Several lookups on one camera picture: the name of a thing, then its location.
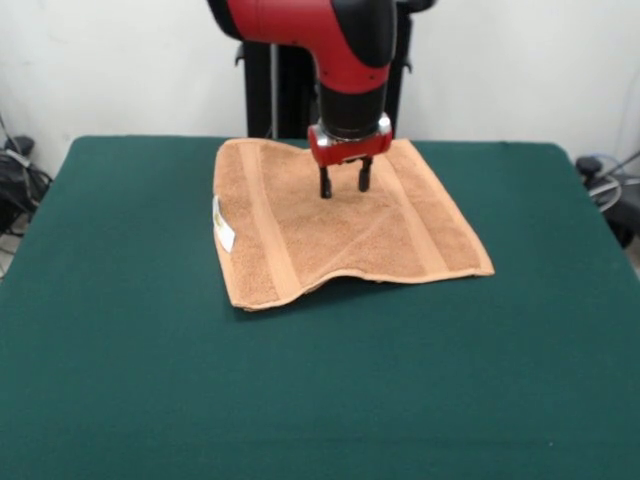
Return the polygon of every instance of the cable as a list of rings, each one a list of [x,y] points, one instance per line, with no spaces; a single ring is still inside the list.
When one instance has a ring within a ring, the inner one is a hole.
[[[607,155],[606,153],[592,153],[590,155],[587,155],[588,157],[594,157],[594,158],[598,158],[598,159],[602,159],[602,160],[609,160],[610,162],[615,163],[617,166],[621,165],[620,160],[618,160],[616,157],[614,157],[613,155]],[[624,170],[624,167],[621,167],[621,170],[624,173],[627,173]]]
[[[0,112],[0,128],[2,128],[2,131],[4,132],[4,136],[7,137],[7,140],[13,143],[13,146],[15,147],[16,152],[22,155],[22,150],[20,149],[20,145],[18,144],[18,142],[15,141],[15,139],[11,135],[9,135],[9,132],[7,131],[7,127],[4,124],[4,119],[2,118],[2,112]]]
[[[631,162],[633,162],[634,160],[637,160],[638,158],[640,158],[640,150],[637,151],[636,153],[634,153],[633,155],[631,155],[629,158],[627,158],[624,162],[622,162],[619,165],[616,165],[615,167],[607,170],[606,172],[604,172],[602,175],[600,175],[598,178],[606,178],[609,175],[611,175],[612,173],[617,172],[618,170],[620,170],[621,168],[626,167],[627,165],[629,165]]]
[[[638,65],[637,70],[633,74],[631,78],[631,83],[629,83],[629,87],[627,88],[627,92],[624,96],[624,112],[622,113],[622,117],[620,118],[620,125],[618,127],[618,136],[616,138],[616,154],[620,152],[620,144],[622,143],[622,136],[624,134],[624,126],[627,123],[627,117],[629,116],[629,108],[631,106],[631,97],[636,89],[636,84],[640,80],[640,65]]]
[[[595,199],[596,204],[598,202],[598,199],[595,197],[597,197],[598,195],[602,195],[603,193],[610,192],[611,190],[616,191],[615,195],[611,200],[606,202],[604,205],[599,205],[600,212],[602,213],[609,210],[611,207],[613,207],[616,203],[620,201],[620,198],[622,198],[622,185],[620,184],[620,182],[609,175],[607,175],[606,178],[609,180],[609,183],[607,185],[601,185],[600,187],[589,190],[589,196]]]

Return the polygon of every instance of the folded towel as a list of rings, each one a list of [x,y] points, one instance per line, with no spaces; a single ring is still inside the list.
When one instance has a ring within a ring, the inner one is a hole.
[[[310,150],[258,139],[220,148],[214,237],[232,305],[285,305],[340,276],[427,283],[494,273],[409,141],[395,140],[374,158],[366,193],[357,188],[360,166],[329,168],[333,198],[325,200]]]

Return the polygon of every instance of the white wall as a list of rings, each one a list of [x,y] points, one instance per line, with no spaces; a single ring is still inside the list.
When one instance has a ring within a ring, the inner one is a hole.
[[[205,0],[0,0],[0,19],[0,109],[51,172],[80,135],[245,132],[237,44]],[[416,17],[399,134],[627,155],[639,20],[638,0],[440,0]]]

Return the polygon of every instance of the table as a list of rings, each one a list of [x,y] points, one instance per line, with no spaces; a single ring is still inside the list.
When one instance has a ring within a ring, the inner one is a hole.
[[[494,277],[245,313],[222,141],[73,144],[0,287],[0,478],[638,478],[638,282],[561,149],[416,143]]]

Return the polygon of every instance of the electrical cord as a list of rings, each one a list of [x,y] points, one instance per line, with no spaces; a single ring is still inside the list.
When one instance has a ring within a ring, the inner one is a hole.
[[[4,119],[2,118],[2,112],[0,112],[0,128],[2,128],[4,136],[7,137],[7,140],[9,140],[13,144],[13,146],[16,149],[16,152],[22,155],[22,150],[20,149],[20,145],[18,144],[18,142],[15,141],[15,139],[11,135],[9,135],[9,132],[7,131],[7,127],[4,124]]]
[[[618,181],[617,179],[611,177],[611,176],[607,176],[606,177],[609,180],[609,183],[606,185],[601,185],[597,188],[593,188],[591,190],[589,190],[589,196],[591,198],[594,198],[596,203],[598,201],[598,199],[596,197],[603,195],[605,193],[608,193],[612,190],[615,190],[615,194],[613,196],[613,198],[611,198],[608,202],[606,202],[603,205],[600,205],[600,211],[601,212],[606,212],[607,210],[609,210],[610,208],[612,208],[616,203],[618,203],[620,201],[620,199],[622,198],[622,188],[629,186],[629,185],[640,185],[640,178],[632,178],[629,180],[626,180],[622,183],[620,183],[620,181]]]
[[[616,157],[614,157],[613,155],[607,155],[606,153],[592,153],[590,155],[587,155],[589,157],[594,157],[600,160],[609,160],[610,162],[613,162],[616,166],[621,165],[622,162],[620,162],[620,160],[618,160]],[[624,167],[621,167],[620,170],[622,170],[624,173],[627,173],[624,169]]]
[[[600,209],[600,212],[602,213],[609,210],[611,207],[613,207],[616,203],[620,201],[620,198],[622,198],[622,185],[620,184],[620,182],[610,175],[607,175],[605,178],[609,180],[608,184],[601,185],[599,187],[589,190],[589,196],[595,200],[596,204],[598,203],[598,198],[597,198],[598,196],[608,193],[611,190],[615,190],[615,194],[613,198],[611,198],[609,201],[607,201],[603,205],[598,206]]]
[[[609,170],[607,170],[606,172],[604,172],[602,175],[600,175],[598,178],[606,178],[608,176],[610,176],[612,173],[617,172],[618,170],[626,167],[627,165],[629,165],[631,162],[637,160],[640,158],[640,150],[637,151],[636,153],[634,153],[633,155],[631,155],[629,158],[627,158],[624,162],[620,163],[619,165],[616,165],[613,168],[610,168]]]

